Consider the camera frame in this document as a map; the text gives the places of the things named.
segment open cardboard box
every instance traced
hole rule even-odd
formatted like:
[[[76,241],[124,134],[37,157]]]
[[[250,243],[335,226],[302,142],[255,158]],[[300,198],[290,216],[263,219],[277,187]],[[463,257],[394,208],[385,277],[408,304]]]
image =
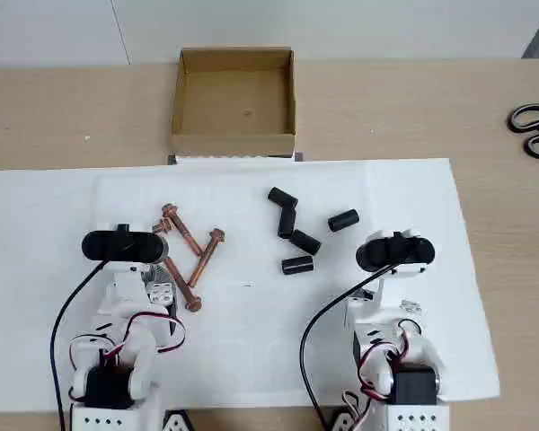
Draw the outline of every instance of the open cardboard box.
[[[296,137],[290,48],[184,48],[172,149],[193,156],[291,156]]]

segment scissors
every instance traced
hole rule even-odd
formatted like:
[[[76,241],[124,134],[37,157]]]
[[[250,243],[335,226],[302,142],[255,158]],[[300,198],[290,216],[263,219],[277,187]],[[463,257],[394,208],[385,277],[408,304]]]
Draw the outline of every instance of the scissors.
[[[539,144],[539,119],[535,119],[528,123],[520,123],[517,121],[517,117],[526,112],[539,113],[539,103],[529,103],[513,110],[507,117],[507,127],[515,133],[538,132],[526,139],[523,143],[523,149],[531,157],[539,159],[539,150],[535,149],[535,146]]]

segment red wire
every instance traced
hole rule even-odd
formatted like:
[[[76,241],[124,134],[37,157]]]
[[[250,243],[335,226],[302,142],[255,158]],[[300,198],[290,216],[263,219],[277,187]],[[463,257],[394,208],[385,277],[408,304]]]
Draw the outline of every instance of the red wire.
[[[181,347],[181,345],[185,342],[185,340],[186,340],[186,327],[183,325],[183,323],[179,319],[177,319],[175,317],[172,317],[172,316],[170,316],[168,314],[161,314],[159,312],[137,312],[136,314],[134,314],[132,317],[129,318],[128,325],[126,326],[126,333],[124,334],[124,338],[122,339],[122,342],[120,344],[118,344],[115,348],[113,348],[111,351],[106,353],[106,355],[105,355],[106,358],[113,357],[114,355],[117,355],[121,351],[121,349],[124,348],[124,345],[125,345],[124,343],[126,342],[126,339],[129,336],[129,331],[130,331],[130,328],[132,326],[132,323],[138,317],[155,317],[155,318],[158,318],[158,319],[166,319],[168,321],[175,321],[183,329],[183,338],[181,339],[181,341],[178,344],[176,344],[174,346],[158,348],[158,350],[157,350],[158,353],[171,352],[171,351]]]
[[[397,326],[402,330],[402,338],[403,338],[403,351],[399,352],[399,350],[398,350],[399,355],[397,356],[397,360],[400,361],[400,362],[405,358],[405,356],[407,355],[407,353],[409,352],[409,349],[410,349],[410,342],[407,339],[407,335],[405,334],[405,330],[402,327],[402,323],[405,322],[405,321],[409,321],[409,322],[413,323],[415,326],[417,326],[418,332],[421,335],[421,326],[416,321],[414,321],[412,319],[401,319],[400,321],[397,322]],[[366,363],[367,359],[369,358],[371,352],[376,347],[383,346],[383,345],[389,345],[389,346],[395,347],[395,345],[393,345],[392,343],[390,343],[388,341],[383,341],[381,343],[374,344],[372,347],[370,347],[366,351],[366,353],[363,354],[363,356],[359,360],[359,365],[358,365],[358,379],[361,382],[361,391],[364,394],[366,394],[367,397],[369,397],[369,398],[371,398],[373,400],[376,400],[376,401],[380,401],[380,402],[386,401],[388,395],[383,395],[383,394],[377,392],[376,388],[374,387],[374,385],[371,382],[366,382],[364,379],[362,379],[362,377],[361,377],[361,368],[363,368],[363,366],[365,365],[365,363]]]

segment copper bolt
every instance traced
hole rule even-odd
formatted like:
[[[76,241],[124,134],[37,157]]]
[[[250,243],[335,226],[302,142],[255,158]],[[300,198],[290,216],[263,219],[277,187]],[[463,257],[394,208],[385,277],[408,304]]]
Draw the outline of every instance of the copper bolt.
[[[191,292],[190,288],[186,284],[186,281],[181,276],[180,271],[175,266],[172,259],[165,258],[163,260],[163,263],[165,267],[168,268],[168,271],[172,275],[173,281],[175,281],[176,285],[180,289],[181,294],[186,300],[186,309],[191,312],[198,312],[201,308],[201,298],[199,296],[195,296]]]
[[[183,236],[183,239],[186,240],[186,242],[190,246],[191,250],[196,254],[196,256],[201,256],[202,254],[204,254],[204,251],[199,246],[198,242],[194,240],[194,237],[191,236],[190,231],[180,219],[177,206],[172,204],[165,204],[162,207],[162,215],[172,220],[173,225],[176,226],[176,229],[179,233],[181,233],[181,236]]]
[[[173,229],[173,224],[169,218],[161,218],[158,224],[152,226],[153,233],[168,233]]]
[[[212,232],[209,233],[209,235],[212,238],[209,240],[208,246],[206,247],[204,254],[199,259],[198,265],[194,269],[194,272],[190,277],[190,281],[188,282],[189,287],[195,287],[196,283],[198,283],[201,273],[204,272],[204,268],[208,264],[210,258],[212,257],[212,254],[214,254],[214,250],[216,249],[217,245],[220,242],[224,242],[225,233],[221,229],[214,229]]]

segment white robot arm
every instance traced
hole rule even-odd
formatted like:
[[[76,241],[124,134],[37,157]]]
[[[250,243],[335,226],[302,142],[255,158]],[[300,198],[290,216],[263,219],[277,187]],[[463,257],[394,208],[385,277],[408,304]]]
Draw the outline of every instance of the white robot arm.
[[[146,286],[144,275],[156,268],[136,261],[106,265],[112,280],[91,328],[70,343],[72,431],[97,424],[120,431],[163,429],[152,367],[157,355],[181,346],[185,329],[175,317],[173,282]]]
[[[348,298],[346,325],[353,333],[353,355],[367,402],[360,408],[357,396],[344,392],[348,413],[337,417],[336,431],[449,429],[449,407],[439,398],[445,367],[424,336],[421,305],[406,294],[408,279],[423,277],[435,258],[433,246],[409,232],[378,233],[358,250],[357,259],[362,268],[375,272],[402,254],[411,238],[417,255]],[[388,289],[392,294],[384,295]]]

